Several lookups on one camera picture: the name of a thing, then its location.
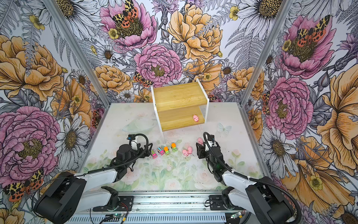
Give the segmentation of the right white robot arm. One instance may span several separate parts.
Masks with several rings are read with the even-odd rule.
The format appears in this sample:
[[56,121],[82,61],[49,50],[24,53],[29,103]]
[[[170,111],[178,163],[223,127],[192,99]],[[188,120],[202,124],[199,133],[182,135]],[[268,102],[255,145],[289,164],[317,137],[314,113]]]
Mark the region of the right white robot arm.
[[256,179],[237,172],[224,161],[214,135],[205,132],[203,143],[197,143],[197,155],[207,161],[215,180],[227,188],[222,191],[225,208],[236,207],[254,214],[262,224],[299,224],[303,217],[298,201],[271,178]]

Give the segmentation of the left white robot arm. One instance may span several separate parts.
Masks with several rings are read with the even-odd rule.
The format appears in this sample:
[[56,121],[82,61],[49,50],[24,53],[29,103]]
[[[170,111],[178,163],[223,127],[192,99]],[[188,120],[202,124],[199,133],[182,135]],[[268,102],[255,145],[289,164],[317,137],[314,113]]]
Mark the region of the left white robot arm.
[[137,149],[132,149],[132,143],[130,139],[129,144],[121,145],[107,167],[83,174],[60,173],[44,193],[37,193],[37,200],[32,200],[34,214],[54,224],[64,224],[74,214],[95,207],[115,210],[119,206],[118,192],[108,185],[120,181],[138,159],[149,157],[153,148],[147,142],[143,147],[137,143]]

